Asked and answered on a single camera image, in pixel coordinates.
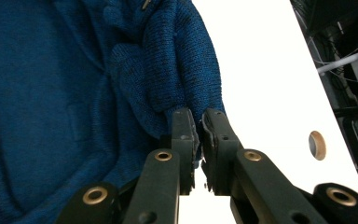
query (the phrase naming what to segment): black equipment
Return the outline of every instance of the black equipment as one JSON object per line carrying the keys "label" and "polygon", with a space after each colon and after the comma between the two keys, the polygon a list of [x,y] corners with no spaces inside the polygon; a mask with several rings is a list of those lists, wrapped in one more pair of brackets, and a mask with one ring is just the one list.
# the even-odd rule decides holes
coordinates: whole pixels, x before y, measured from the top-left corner
{"label": "black equipment", "polygon": [[[237,223],[358,223],[358,193],[327,183],[308,194],[293,186],[266,154],[244,149],[223,112],[207,109],[202,125],[208,189],[231,197]],[[177,223],[179,195],[188,195],[194,186],[198,146],[191,112],[175,111],[171,141],[148,155],[138,179],[122,189],[108,183],[82,188],[56,223]]]}

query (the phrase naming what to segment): knit texture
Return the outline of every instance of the knit texture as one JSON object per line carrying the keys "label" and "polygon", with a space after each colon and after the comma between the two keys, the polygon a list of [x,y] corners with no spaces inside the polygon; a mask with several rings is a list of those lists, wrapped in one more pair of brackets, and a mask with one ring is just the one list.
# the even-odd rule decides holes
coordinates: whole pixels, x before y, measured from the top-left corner
{"label": "knit texture", "polygon": [[0,0],[0,223],[53,223],[83,186],[121,187],[189,107],[224,110],[190,0]]}

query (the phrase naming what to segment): white surface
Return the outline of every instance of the white surface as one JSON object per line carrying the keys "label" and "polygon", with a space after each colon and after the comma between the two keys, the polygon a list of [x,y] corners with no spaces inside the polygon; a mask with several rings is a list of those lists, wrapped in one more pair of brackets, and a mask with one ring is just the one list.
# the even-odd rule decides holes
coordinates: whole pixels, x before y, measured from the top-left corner
{"label": "white surface", "polygon": [[[213,40],[227,116],[244,147],[266,153],[308,192],[326,182],[358,192],[358,176],[290,1],[193,3]],[[324,137],[323,161],[310,153],[312,131]],[[197,181],[197,190],[180,199],[179,223],[235,223],[228,198],[204,197],[200,175]]]}

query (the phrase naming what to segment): round hole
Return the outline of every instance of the round hole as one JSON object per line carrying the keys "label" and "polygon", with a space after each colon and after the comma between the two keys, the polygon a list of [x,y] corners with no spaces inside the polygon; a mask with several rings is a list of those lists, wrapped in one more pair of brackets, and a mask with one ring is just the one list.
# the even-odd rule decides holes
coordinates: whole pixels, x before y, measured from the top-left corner
{"label": "round hole", "polygon": [[292,214],[292,220],[298,224],[310,223],[310,219],[306,215],[298,212]]}
{"label": "round hole", "polygon": [[168,161],[172,158],[172,154],[169,152],[162,151],[162,152],[158,152],[155,158],[158,161]]}
{"label": "round hole", "polygon": [[83,195],[83,203],[93,205],[101,203],[107,197],[107,190],[103,187],[94,187]]}
{"label": "round hole", "polygon": [[327,196],[336,203],[345,206],[355,206],[357,204],[356,199],[343,189],[328,188],[326,192]]}
{"label": "round hole", "polygon": [[326,144],[324,142],[324,137],[319,132],[313,131],[310,133],[308,141],[312,156],[318,161],[324,160],[326,156]]}
{"label": "round hole", "polygon": [[141,224],[153,223],[157,220],[157,214],[154,212],[143,212],[139,215],[138,219]]}
{"label": "round hole", "polygon": [[253,152],[253,151],[246,151],[243,155],[249,161],[260,161],[261,160],[260,154]]}
{"label": "round hole", "polygon": [[92,193],[89,194],[89,198],[92,200],[96,200],[96,199],[100,198],[102,195],[103,195],[103,193],[100,191],[93,191]]}

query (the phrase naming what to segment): blue sweater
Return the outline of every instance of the blue sweater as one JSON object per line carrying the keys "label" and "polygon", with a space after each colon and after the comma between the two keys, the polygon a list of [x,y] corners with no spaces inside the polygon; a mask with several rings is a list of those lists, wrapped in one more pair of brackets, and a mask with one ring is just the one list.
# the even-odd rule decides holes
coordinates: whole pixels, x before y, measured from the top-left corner
{"label": "blue sweater", "polygon": [[118,187],[172,112],[224,110],[190,0],[0,0],[0,223],[53,223],[74,192]]}

